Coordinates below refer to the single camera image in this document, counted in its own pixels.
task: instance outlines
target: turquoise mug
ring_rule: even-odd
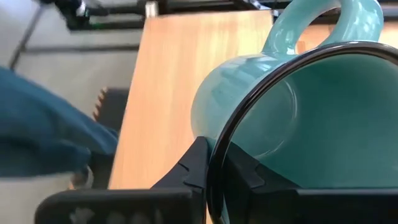
[[[306,26],[334,7],[331,35],[296,55]],[[204,79],[191,120],[212,149],[210,212],[230,142],[303,188],[398,187],[398,52],[377,43],[382,27],[375,0],[293,0],[261,53]]]

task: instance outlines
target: black mount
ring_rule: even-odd
[[[112,217],[124,220],[115,223],[131,223],[136,219],[133,223],[204,224],[208,157],[207,141],[199,137],[151,189],[61,192],[39,205],[35,223],[70,223],[71,216],[80,216],[88,220],[87,224],[109,223]]]
[[[87,7],[84,15],[76,15],[76,4],[65,4],[65,2],[81,2],[81,0],[37,0],[44,4],[51,4],[55,1],[59,2],[55,5],[64,16],[68,29],[71,32],[84,31],[104,31],[104,30],[136,30],[144,27],[146,18],[146,3],[147,0],[138,0],[137,4],[117,4],[108,6]],[[398,0],[378,0],[383,3],[395,3]],[[155,0],[158,5],[158,13],[163,14],[178,14],[189,12],[228,12],[228,11],[242,11],[242,10],[257,10],[258,4],[275,9],[272,11],[274,20],[276,20],[283,9],[291,2],[276,1],[276,0]],[[394,7],[382,6],[384,20],[394,21],[398,18],[398,10]],[[27,47],[27,43],[33,34],[33,31],[43,13],[43,7],[40,7],[33,19],[31,20],[28,29],[25,31],[22,40],[20,41],[14,55],[9,62],[9,68],[15,70],[21,54],[59,54],[59,53],[92,53],[92,52],[120,52],[120,51],[138,51],[139,44],[129,45],[81,45],[81,46],[54,46],[54,47]],[[127,20],[117,22],[102,22],[95,23],[90,21],[90,17],[104,17],[110,15],[120,14],[137,14],[141,18],[138,20]],[[336,23],[340,14],[338,12],[327,13],[316,18],[312,24],[333,24]]]
[[[110,217],[125,223],[204,224],[208,161],[207,141],[199,137],[151,189],[55,194],[40,204],[35,223],[70,223],[71,216],[87,218],[92,213],[88,224],[106,223]],[[302,189],[233,143],[219,181],[231,224],[398,223],[398,189]]]

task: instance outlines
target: wooden table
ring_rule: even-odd
[[[149,18],[109,188],[148,189],[162,178],[194,140],[190,110],[202,80],[229,58],[258,53],[271,26],[269,11]],[[398,47],[395,26],[386,24],[381,42]],[[298,51],[316,47],[333,27],[310,26]]]

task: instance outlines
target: black plastic holder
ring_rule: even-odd
[[[223,183],[230,224],[398,223],[398,189],[303,189],[233,143]]]
[[[67,190],[45,199],[35,223],[206,223],[209,148],[197,138],[179,162],[147,190]]]

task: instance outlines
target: mug rim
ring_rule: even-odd
[[[349,41],[322,45],[309,50],[280,65],[263,78],[239,103],[226,122],[210,157],[206,177],[206,200],[214,223],[223,223],[221,212],[224,206],[222,170],[228,146],[235,129],[246,113],[270,88],[293,72],[321,59],[344,54],[363,54],[379,57],[398,65],[398,49],[387,44],[370,41]]]

